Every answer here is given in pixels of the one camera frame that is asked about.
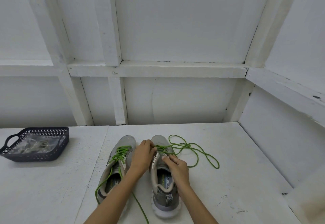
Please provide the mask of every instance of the gray sneaker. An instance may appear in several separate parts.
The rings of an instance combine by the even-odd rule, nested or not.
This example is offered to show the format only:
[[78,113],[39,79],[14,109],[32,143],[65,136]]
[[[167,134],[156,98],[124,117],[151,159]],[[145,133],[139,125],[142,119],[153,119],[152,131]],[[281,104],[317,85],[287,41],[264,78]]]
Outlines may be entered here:
[[[170,145],[167,139],[161,135],[154,136],[151,141],[155,145]],[[174,183],[169,167],[161,159],[162,156],[168,155],[166,152],[173,153],[173,149],[168,147],[165,151],[157,151],[150,166],[153,195],[151,206],[153,212],[160,218],[172,218],[181,209],[177,186]]]
[[100,204],[110,191],[120,183],[122,177],[130,168],[132,155],[136,149],[136,141],[132,136],[122,137],[113,148],[104,169],[95,195]]

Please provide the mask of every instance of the dark blue basket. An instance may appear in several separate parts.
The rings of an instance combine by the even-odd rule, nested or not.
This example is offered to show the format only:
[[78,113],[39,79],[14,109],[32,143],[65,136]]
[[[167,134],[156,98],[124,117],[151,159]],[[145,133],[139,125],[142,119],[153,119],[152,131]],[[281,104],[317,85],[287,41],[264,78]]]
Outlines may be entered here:
[[[8,154],[17,144],[19,144],[26,135],[37,134],[45,136],[60,136],[60,142],[58,145],[48,153],[26,153],[26,154]],[[9,140],[17,136],[18,139],[11,146],[7,146]],[[21,130],[19,133],[9,136],[6,139],[5,145],[0,149],[0,155],[6,157],[9,160],[16,162],[27,162],[27,161],[49,161],[57,159],[64,148],[69,142],[69,128],[68,127],[30,127]]]

